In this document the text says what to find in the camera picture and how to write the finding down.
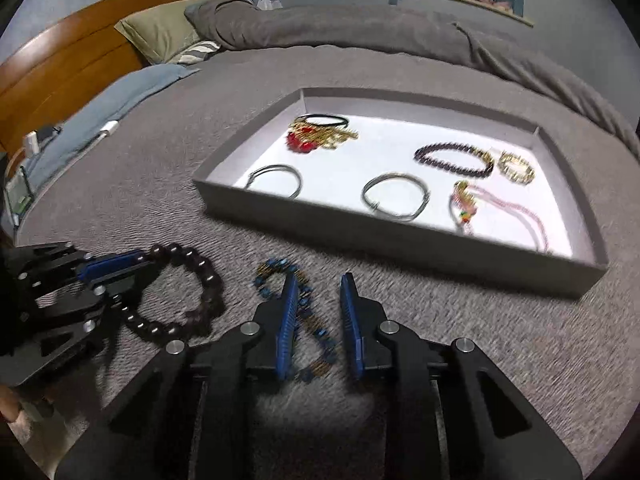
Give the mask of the person's left hand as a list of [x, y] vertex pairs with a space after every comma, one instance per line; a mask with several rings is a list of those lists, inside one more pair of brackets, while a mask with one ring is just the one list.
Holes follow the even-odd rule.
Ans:
[[0, 413], [9, 424], [13, 424], [20, 416], [22, 407], [17, 394], [5, 385], [0, 386]]

